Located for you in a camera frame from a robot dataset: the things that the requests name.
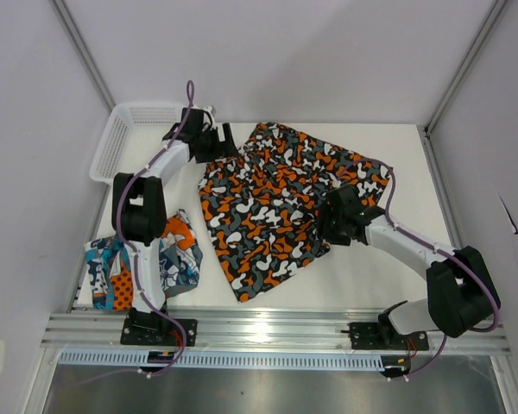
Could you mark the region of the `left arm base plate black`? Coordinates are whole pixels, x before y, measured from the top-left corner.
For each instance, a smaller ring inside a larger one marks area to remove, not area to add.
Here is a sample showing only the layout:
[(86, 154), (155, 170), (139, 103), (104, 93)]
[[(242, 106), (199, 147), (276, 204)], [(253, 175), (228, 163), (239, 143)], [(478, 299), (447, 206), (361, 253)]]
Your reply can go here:
[(124, 319), (120, 343), (130, 346), (165, 346), (180, 345), (180, 329), (164, 317), (154, 312), (147, 313), (130, 309)]

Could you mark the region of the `black orange camouflage shorts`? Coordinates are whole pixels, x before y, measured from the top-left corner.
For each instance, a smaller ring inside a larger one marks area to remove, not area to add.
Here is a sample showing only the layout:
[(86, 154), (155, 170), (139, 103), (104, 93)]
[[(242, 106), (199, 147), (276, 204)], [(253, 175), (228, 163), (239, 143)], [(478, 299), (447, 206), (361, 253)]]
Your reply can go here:
[(376, 205), (389, 170), (286, 125), (258, 123), (233, 156), (206, 166), (198, 191), (205, 225), (240, 303), (268, 292), (331, 250), (317, 235), (326, 194), (350, 186)]

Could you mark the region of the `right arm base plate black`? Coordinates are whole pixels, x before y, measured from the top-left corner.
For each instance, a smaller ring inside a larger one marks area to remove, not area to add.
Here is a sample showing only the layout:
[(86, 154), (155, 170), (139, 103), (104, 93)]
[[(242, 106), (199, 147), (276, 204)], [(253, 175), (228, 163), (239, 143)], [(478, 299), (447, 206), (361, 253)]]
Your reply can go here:
[(429, 341), (425, 331), (399, 334), (389, 323), (352, 322), (340, 330), (355, 350), (419, 350), (427, 351)]

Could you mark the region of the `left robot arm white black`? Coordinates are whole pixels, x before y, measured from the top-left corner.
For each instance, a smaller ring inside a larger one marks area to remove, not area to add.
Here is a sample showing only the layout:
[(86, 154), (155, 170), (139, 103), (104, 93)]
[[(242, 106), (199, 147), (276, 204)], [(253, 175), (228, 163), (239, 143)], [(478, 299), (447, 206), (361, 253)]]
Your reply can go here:
[(166, 302), (159, 265), (167, 225), (164, 186), (191, 160), (206, 163), (237, 154), (230, 124), (217, 123), (215, 115), (211, 105), (184, 107), (144, 167), (114, 178), (111, 222), (128, 252), (136, 311), (158, 313)]

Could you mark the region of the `blue orange patterned shorts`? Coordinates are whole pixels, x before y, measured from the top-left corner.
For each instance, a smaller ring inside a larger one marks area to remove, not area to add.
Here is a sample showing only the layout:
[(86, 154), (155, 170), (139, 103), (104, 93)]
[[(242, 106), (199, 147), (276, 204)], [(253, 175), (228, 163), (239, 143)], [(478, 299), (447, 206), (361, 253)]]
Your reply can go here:
[[(159, 244), (159, 271), (167, 298), (189, 292), (199, 283), (203, 254), (185, 210), (167, 219)], [(98, 310), (125, 311), (134, 296), (128, 251), (117, 235), (85, 244), (85, 275), (89, 278), (92, 306)]]

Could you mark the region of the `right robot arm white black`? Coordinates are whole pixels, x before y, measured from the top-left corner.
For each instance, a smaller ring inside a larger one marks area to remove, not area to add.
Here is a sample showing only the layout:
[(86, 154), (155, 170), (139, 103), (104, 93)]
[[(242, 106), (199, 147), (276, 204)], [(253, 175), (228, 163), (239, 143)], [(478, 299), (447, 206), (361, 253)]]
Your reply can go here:
[(329, 191), (320, 205), (321, 240), (349, 246), (360, 242), (389, 254), (426, 282), (426, 298), (387, 308), (378, 319), (378, 341), (396, 348), (418, 331), (440, 331), (457, 338), (483, 331), (481, 322), (500, 323), (501, 301), (481, 253), (431, 241), (397, 222), (387, 210), (366, 206), (348, 185)]

